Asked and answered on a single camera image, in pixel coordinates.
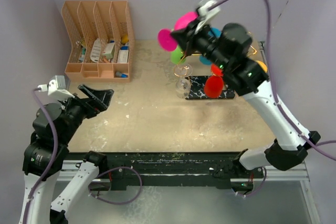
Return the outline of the yellow plastic wine glass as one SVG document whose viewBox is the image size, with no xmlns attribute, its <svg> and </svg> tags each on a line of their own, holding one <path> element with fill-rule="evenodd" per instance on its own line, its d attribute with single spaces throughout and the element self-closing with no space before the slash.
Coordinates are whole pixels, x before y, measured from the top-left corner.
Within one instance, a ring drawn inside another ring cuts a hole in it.
<svg viewBox="0 0 336 224">
<path fill-rule="evenodd" d="M 260 67 L 262 68 L 262 70 L 267 73 L 268 72 L 268 68 L 267 68 L 267 65 L 262 62 L 262 61 L 259 61 L 259 60 L 256 60 L 256 62 L 260 65 Z"/>
</svg>

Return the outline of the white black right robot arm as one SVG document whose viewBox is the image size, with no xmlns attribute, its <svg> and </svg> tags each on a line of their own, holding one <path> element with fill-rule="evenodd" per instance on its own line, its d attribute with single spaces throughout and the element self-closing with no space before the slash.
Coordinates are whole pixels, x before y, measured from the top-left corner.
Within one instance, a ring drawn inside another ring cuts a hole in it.
<svg viewBox="0 0 336 224">
<path fill-rule="evenodd" d="M 247 56 L 251 35 L 242 25 L 229 23 L 216 38 L 210 35 L 208 25 L 196 31 L 197 24 L 194 20 L 172 31 L 172 38 L 188 55 L 198 51 L 217 66 L 225 83 L 258 112 L 276 137 L 270 145 L 242 151 L 234 160 L 234 173 L 246 177 L 262 166 L 286 171 L 301 164 L 311 148 L 303 138 L 316 144 L 321 136 L 300 124 L 280 97 L 273 95 L 269 75 Z"/>
</svg>

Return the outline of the red plastic wine glass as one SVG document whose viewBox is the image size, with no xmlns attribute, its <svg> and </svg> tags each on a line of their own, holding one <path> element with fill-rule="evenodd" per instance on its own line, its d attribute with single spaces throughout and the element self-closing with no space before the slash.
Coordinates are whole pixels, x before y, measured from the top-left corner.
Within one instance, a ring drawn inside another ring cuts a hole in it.
<svg viewBox="0 0 336 224">
<path fill-rule="evenodd" d="M 206 80 L 204 92 L 209 98 L 216 99 L 221 95 L 224 88 L 224 74 L 221 68 L 214 64 L 211 65 L 211 73 L 213 75 Z"/>
</svg>

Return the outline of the magenta plastic wine glass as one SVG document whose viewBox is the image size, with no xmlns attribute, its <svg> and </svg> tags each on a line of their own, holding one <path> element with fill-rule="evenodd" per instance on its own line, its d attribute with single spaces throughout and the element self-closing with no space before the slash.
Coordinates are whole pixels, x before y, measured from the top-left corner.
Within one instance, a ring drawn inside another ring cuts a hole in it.
<svg viewBox="0 0 336 224">
<path fill-rule="evenodd" d="M 177 48 L 178 43 L 171 36 L 171 32 L 186 28 L 188 24 L 197 17 L 197 12 L 188 12 L 176 21 L 173 30 L 169 30 L 168 28 L 161 29 L 157 34 L 157 41 L 161 48 L 169 52 L 174 51 Z"/>
</svg>

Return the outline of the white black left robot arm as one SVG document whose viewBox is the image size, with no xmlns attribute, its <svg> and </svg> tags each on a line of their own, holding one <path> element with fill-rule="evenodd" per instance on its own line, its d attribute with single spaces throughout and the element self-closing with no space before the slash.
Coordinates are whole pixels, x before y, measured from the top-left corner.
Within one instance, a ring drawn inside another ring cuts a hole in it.
<svg viewBox="0 0 336 224">
<path fill-rule="evenodd" d="M 78 89 L 86 98 L 60 89 L 55 81 L 32 90 L 39 110 L 24 152 L 25 194 L 20 223 L 68 223 L 70 208 L 80 194 L 94 178 L 108 172 L 107 157 L 89 151 L 59 198 L 52 199 L 70 140 L 83 120 L 107 110 L 114 94 L 112 89 L 95 90 L 84 84 Z"/>
</svg>

